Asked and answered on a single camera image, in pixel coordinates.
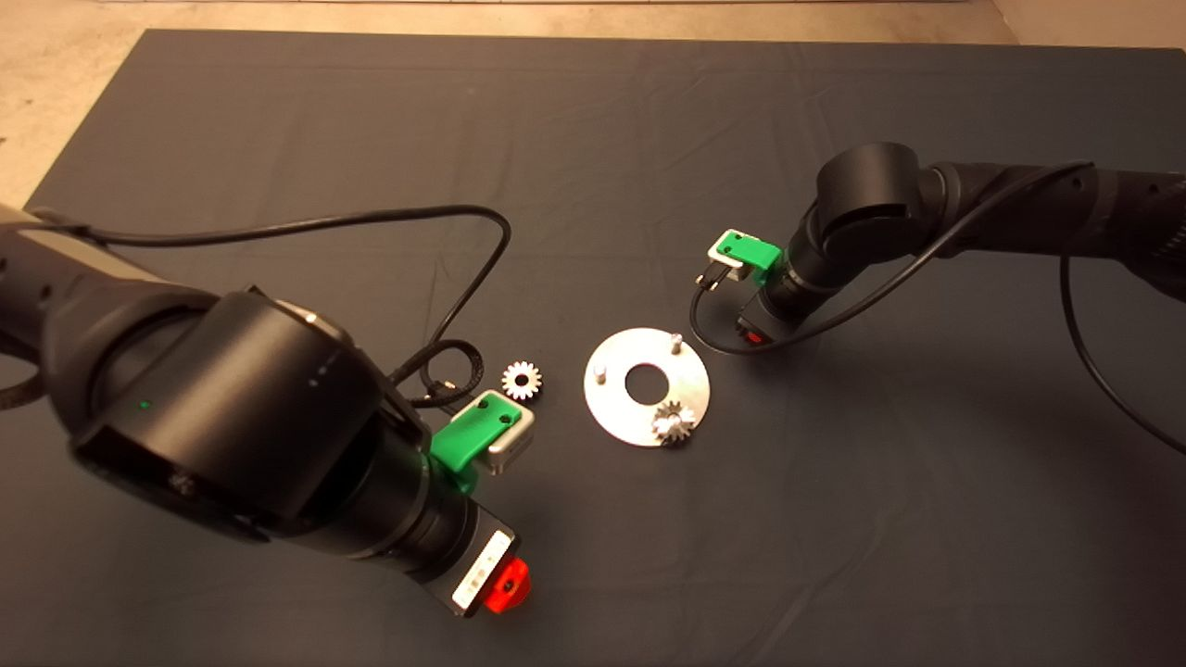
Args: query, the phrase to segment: green 3d-printed part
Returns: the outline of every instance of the green 3d-printed part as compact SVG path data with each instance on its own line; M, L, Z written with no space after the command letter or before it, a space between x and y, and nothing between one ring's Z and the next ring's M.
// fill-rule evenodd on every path
M729 234L716 246L716 252L747 263L758 271L754 279L761 284L766 280L766 273L783 256L783 250L778 246L767 243L761 239L746 236L745 234Z
M470 463L522 415L523 411L511 401L489 394L438 431L429 452L454 475L458 488L468 494L478 481Z

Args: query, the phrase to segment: round hole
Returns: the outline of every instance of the round hole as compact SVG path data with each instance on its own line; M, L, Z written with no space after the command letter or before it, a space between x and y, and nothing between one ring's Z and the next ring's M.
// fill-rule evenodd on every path
M626 374L626 392L643 405L655 405L667 398L667 375L649 363L636 366Z

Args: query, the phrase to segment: white label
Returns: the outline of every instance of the white label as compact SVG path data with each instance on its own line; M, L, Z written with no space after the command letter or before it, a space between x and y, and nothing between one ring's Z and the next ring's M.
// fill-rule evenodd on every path
M470 566L470 571L465 573L461 584L453 591L453 602L458 606L468 609L473 604L473 598L477 597L478 591L482 590L486 579L495 573L495 567L498 566L498 561L503 559L510 546L510 536L502 531L495 531L495 534L490 536L490 541L486 542L485 548L482 550L477 560Z

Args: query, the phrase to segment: small gear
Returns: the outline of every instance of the small gear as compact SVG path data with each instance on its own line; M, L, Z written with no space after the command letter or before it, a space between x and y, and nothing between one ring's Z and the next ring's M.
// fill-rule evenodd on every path
M517 361L503 371L503 393L516 401L529 401L543 387L543 375L534 363Z
M662 440L663 446L671 446L691 436L696 427L696 414L691 408L683 407L680 401L668 401L655 411L651 431Z

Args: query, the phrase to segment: black cylindrical housing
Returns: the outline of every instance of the black cylindrical housing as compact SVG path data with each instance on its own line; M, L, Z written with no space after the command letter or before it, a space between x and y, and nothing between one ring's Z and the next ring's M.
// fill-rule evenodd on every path
M370 558L408 541L442 495L460 494L428 456L383 427L376 415L310 502L302 519L317 527L289 539L326 553ZM444 550L427 551L439 557ZM419 564L412 557L408 568Z
M974 208L1041 169L942 163L919 170L914 153L897 144L841 153L821 169L816 209L739 325L766 337L774 329L793 331L871 263L922 252ZM962 229L939 255L968 249L1111 258L1186 300L1186 177L1071 170Z
M42 221L0 204L0 331L34 349L50 312L82 290L125 282L164 284L148 271L87 241L31 229Z
M264 514L295 517L381 398L372 367L352 345L261 294L235 293L95 426ZM85 458L87 436L76 446Z

